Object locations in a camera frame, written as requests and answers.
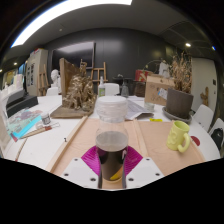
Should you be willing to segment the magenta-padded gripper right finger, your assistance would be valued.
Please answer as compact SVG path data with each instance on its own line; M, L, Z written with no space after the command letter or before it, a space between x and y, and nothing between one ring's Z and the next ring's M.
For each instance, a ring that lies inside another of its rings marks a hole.
M150 157L141 156L131 146L123 163L122 187L140 188L163 177L163 173Z

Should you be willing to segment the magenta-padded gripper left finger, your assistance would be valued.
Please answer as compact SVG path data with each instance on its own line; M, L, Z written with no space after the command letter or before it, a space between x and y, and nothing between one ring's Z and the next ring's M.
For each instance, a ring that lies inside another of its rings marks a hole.
M101 164L93 146L82 157L75 157L61 174L61 177L84 188L101 188Z

